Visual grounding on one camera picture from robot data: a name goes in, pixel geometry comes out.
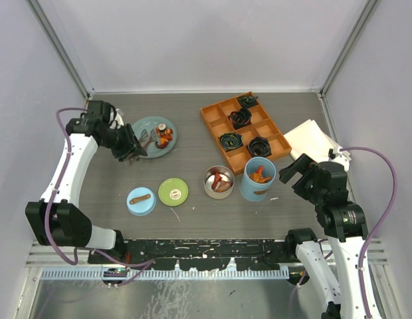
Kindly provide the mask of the metal tongs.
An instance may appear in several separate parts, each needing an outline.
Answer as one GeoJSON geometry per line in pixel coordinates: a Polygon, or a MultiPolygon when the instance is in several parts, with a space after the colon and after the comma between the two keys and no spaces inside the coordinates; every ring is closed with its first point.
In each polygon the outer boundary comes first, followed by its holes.
{"type": "MultiPolygon", "coordinates": [[[[144,129],[141,133],[141,136],[139,138],[139,142],[141,147],[143,147],[144,151],[148,153],[148,148],[151,144],[156,142],[157,140],[157,134],[154,129],[151,129],[149,133],[147,133],[147,130],[144,129]]],[[[126,165],[132,165],[135,161],[138,161],[140,158],[146,158],[147,155],[132,155],[126,165]]]]}

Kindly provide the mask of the grey-blue plate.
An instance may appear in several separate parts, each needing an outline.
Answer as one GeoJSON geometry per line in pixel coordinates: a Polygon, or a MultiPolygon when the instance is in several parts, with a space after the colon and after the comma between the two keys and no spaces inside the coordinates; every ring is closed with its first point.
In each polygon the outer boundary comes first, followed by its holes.
{"type": "Polygon", "coordinates": [[[148,159],[159,158],[172,150],[172,148],[176,145],[178,137],[176,127],[170,120],[161,116],[148,116],[142,118],[141,120],[138,120],[135,124],[132,125],[132,129],[139,141],[141,133],[144,129],[146,129],[147,133],[149,133],[151,129],[155,130],[155,128],[161,123],[166,124],[173,130],[173,140],[167,145],[165,149],[162,150],[156,148],[155,142],[151,144],[148,148],[148,155],[146,157],[148,159]]]}

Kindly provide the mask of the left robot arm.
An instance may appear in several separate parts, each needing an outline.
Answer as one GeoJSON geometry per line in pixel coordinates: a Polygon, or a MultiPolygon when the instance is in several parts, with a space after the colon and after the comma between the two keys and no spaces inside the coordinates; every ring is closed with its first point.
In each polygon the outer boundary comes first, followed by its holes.
{"type": "Polygon", "coordinates": [[[108,148],[119,161],[144,156],[130,124],[119,120],[73,118],[63,126],[65,143],[51,182],[38,201],[25,208],[25,215],[40,245],[50,246],[70,265],[63,247],[97,251],[111,263],[126,257],[126,244],[118,230],[97,227],[80,210],[80,191],[88,166],[98,148],[108,148]]]}

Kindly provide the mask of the blue lid with strap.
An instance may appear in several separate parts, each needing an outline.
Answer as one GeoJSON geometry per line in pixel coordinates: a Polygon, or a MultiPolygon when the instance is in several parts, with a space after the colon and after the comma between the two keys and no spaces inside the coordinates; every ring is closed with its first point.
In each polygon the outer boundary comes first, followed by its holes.
{"type": "Polygon", "coordinates": [[[151,213],[156,205],[154,192],[147,187],[137,187],[129,192],[126,198],[128,211],[135,216],[151,213]]]}

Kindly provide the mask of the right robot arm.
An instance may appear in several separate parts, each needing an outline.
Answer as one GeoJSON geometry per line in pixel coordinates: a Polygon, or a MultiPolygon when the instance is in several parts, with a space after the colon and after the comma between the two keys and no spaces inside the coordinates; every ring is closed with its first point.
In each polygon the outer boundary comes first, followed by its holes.
{"type": "Polygon", "coordinates": [[[323,228],[336,272],[324,258],[313,230],[293,229],[285,238],[285,254],[300,261],[321,303],[322,318],[381,318],[375,301],[368,257],[363,245],[369,235],[363,209],[348,199],[347,173],[340,163],[317,163],[302,154],[280,170],[279,180],[287,183],[296,173],[295,194],[314,206],[323,228]]]}

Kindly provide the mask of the blue cylindrical lunch container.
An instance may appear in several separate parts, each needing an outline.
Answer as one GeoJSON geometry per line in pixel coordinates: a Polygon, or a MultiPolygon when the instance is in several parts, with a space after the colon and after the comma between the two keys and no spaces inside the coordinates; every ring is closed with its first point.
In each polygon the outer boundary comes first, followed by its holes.
{"type": "Polygon", "coordinates": [[[241,195],[248,201],[262,201],[275,178],[276,168],[269,159],[251,158],[244,168],[241,195]]]}

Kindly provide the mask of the pile of food pieces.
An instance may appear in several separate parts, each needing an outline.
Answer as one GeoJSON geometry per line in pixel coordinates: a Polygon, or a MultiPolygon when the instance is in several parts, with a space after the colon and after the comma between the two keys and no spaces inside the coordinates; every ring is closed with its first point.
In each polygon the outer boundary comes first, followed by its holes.
{"type": "Polygon", "coordinates": [[[158,140],[155,146],[158,149],[165,149],[167,145],[173,140],[173,130],[166,124],[161,123],[155,128],[158,140]]]}

